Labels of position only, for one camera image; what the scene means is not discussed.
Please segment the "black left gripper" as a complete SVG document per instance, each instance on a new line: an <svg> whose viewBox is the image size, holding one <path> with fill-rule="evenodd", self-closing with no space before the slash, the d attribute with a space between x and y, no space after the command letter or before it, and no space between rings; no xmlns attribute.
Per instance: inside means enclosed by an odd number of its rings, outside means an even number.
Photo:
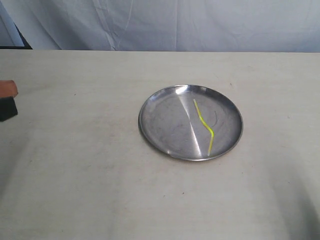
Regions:
<svg viewBox="0 0 320 240"><path fill-rule="evenodd" d="M13 80L0 80L0 122L18 115L14 100L18 93L17 85Z"/></svg>

